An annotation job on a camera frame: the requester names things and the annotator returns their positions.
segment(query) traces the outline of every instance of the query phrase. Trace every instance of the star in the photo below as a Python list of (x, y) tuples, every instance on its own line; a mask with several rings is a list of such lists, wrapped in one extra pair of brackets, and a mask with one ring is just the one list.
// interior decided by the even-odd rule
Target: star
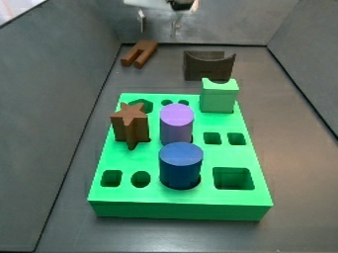
[(120, 108), (122, 110), (111, 115), (111, 125), (116, 141), (126, 141), (132, 150), (139, 142), (151, 141), (148, 116), (144, 113), (144, 103), (134, 106), (120, 103)]

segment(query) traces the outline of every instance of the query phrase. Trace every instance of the green shape sorter board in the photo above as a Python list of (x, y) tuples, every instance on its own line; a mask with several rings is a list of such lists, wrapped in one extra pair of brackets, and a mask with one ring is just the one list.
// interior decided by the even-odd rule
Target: green shape sorter board
[[(108, 135), (92, 180), (88, 201), (98, 216), (261, 220), (274, 205), (238, 103), (233, 114), (202, 113), (199, 95), (120, 95), (120, 102), (152, 103), (151, 142), (130, 150)], [(160, 182), (160, 110), (168, 103), (194, 110), (193, 143), (203, 150), (201, 182), (174, 190)]]

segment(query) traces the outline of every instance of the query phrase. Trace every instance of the dark brown arch block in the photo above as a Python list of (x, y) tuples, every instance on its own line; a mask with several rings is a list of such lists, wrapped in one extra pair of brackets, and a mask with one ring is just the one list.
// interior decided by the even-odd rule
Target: dark brown arch block
[(183, 73), (186, 81), (227, 82), (231, 77), (237, 54), (225, 58), (225, 51), (186, 51), (183, 55)]
[(144, 104), (130, 106), (120, 104), (122, 110), (111, 115), (111, 125), (116, 141), (126, 141), (128, 149), (135, 149), (139, 142), (148, 142), (150, 124), (144, 113)]
[(143, 68), (143, 65), (151, 58), (156, 49), (158, 49), (158, 42), (139, 41), (130, 49), (127, 54), (122, 57), (120, 59), (122, 65), (124, 67), (128, 67), (134, 63), (136, 68)]

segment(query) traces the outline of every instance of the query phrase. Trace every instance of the square hole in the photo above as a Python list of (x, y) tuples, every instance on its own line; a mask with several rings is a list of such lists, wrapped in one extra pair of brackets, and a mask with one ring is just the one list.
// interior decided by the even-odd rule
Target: square hole
[(122, 183), (122, 171), (106, 170), (103, 172), (100, 186), (102, 187), (118, 187)]
[(229, 143), (231, 145), (246, 145), (245, 135), (239, 132), (229, 132), (227, 133)]
[(254, 190), (251, 173), (247, 168), (214, 167), (214, 185), (218, 190)]
[(211, 145), (221, 145), (222, 139), (218, 132), (205, 132), (203, 133), (205, 143)]

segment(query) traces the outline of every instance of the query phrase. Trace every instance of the gray wall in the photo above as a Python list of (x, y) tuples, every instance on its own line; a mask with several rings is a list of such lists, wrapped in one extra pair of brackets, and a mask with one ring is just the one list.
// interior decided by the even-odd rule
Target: gray wall
[(269, 49), (338, 135), (337, 15), (337, 0), (301, 0)]
[(143, 9), (146, 31), (140, 32), (138, 8), (122, 1), (99, 0), (122, 42), (154, 39), (159, 42), (266, 45), (297, 0), (199, 0), (199, 9), (181, 20), (177, 37), (170, 37), (171, 11)]
[(0, 30), (0, 251), (32, 251), (120, 47), (95, 0)]

